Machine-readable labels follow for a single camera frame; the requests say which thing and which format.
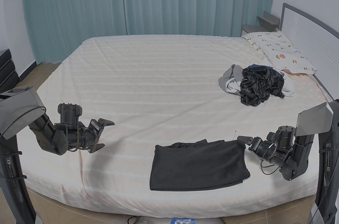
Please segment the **white pillow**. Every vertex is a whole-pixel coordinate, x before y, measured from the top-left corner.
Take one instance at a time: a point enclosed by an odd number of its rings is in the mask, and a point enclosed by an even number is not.
[[[316,68],[301,54],[282,32],[254,32],[243,35],[266,57],[273,67],[291,73],[314,74]]]

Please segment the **gray garment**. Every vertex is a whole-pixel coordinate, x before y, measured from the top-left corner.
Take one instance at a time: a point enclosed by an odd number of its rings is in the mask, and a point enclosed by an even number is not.
[[[236,82],[241,82],[243,77],[242,77],[242,70],[243,68],[238,65],[231,65],[231,67],[223,74],[222,77],[219,78],[219,86],[223,89],[223,91],[226,91],[226,82],[231,79],[235,78]]]

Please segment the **baseboard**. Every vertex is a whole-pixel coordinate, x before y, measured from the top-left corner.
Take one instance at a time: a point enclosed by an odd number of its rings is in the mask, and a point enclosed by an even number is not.
[[[22,82],[24,80],[24,78],[27,77],[27,75],[33,70],[35,69],[35,67],[37,66],[37,62],[34,61],[32,63],[32,65],[30,65],[21,75],[20,75],[20,82]]]

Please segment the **robotic arm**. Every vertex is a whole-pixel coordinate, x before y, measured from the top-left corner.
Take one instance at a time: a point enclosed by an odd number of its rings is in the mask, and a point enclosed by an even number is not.
[[[16,134],[29,126],[39,146],[48,152],[63,155],[66,151],[103,148],[98,144],[104,127],[113,121],[92,119],[85,127],[79,121],[82,108],[76,104],[59,104],[60,123],[52,124],[46,108],[32,87],[13,88],[0,94],[0,187],[17,224],[42,224],[28,196],[22,174]]]
[[[261,170],[268,167],[262,166],[265,160],[271,166],[276,165],[276,170],[290,181],[306,172],[315,134],[319,137],[319,179],[307,224],[335,224],[339,188],[339,99],[299,113],[296,128],[281,126],[275,133],[270,132],[265,141],[260,137],[238,136],[237,139],[249,145],[248,149],[259,157]]]

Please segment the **white headboard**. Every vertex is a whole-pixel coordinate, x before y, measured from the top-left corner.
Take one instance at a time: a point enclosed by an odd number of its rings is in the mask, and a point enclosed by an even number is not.
[[[279,29],[317,69],[314,77],[333,98],[339,98],[339,33],[288,4],[283,4]]]

